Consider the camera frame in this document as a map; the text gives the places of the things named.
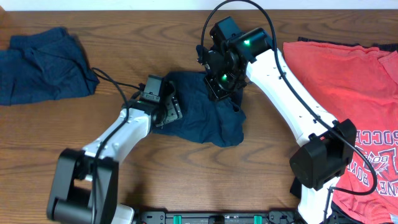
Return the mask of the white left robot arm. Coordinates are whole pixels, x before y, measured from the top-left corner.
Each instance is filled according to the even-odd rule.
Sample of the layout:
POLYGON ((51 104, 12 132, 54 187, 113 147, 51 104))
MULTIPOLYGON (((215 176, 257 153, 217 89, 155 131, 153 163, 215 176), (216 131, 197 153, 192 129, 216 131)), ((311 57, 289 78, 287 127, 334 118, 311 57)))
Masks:
POLYGON ((119 166, 154 128, 182 118, 173 81, 149 75, 140 92, 125 98, 116 121, 80 150, 60 154, 47 218, 59 223, 132 223, 134 209, 118 202, 119 166))

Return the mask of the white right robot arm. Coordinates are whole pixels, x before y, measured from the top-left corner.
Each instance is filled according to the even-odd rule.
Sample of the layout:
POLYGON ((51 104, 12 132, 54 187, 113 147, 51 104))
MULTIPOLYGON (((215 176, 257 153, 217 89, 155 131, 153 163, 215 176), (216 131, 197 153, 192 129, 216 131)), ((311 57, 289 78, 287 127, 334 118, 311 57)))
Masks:
POLYGON ((214 45, 199 51, 206 67, 205 84, 210 99, 221 101, 248 82, 257 85, 289 125, 299 149, 290 167, 301 186, 298 206, 307 223, 321 223, 331 214, 334 187, 353 158, 356 128, 346 119, 338 121, 327 112, 272 49, 268 33, 257 28, 243 32, 231 17, 210 30, 214 45))

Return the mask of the navy blue shorts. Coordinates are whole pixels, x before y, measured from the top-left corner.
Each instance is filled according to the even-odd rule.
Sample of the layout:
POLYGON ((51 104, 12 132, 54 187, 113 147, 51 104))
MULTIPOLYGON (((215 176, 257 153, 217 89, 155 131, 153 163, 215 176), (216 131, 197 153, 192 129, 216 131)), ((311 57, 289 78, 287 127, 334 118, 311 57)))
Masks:
POLYGON ((183 117, 162 127, 154 134, 178 136, 196 143, 211 142, 218 147, 237 146, 244 140, 246 115, 241 109, 243 90, 215 102, 208 97, 206 72, 169 72, 165 80, 174 83, 183 117))

